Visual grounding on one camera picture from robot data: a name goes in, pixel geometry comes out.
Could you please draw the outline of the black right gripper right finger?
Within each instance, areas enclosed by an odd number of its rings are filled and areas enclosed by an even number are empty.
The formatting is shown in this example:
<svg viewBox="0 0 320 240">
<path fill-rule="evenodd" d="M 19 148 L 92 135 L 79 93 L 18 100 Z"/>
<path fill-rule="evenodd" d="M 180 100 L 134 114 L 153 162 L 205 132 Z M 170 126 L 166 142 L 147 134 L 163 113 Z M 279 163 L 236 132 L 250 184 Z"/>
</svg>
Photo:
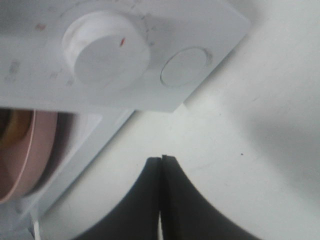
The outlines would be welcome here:
<svg viewBox="0 0 320 240">
<path fill-rule="evenodd" d="M 260 239 L 216 209 L 173 156 L 161 159 L 159 211 L 165 240 Z"/>
</svg>

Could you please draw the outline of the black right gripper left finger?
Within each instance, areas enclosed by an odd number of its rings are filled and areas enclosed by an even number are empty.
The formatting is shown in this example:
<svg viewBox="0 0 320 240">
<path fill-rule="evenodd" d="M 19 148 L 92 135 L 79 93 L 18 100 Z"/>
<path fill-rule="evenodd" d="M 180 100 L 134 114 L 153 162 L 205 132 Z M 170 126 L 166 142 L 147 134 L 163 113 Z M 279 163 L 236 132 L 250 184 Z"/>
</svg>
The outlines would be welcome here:
<svg viewBox="0 0 320 240">
<path fill-rule="evenodd" d="M 136 182 L 103 219 L 77 240 L 157 240 L 162 160 L 146 160 Z"/>
</svg>

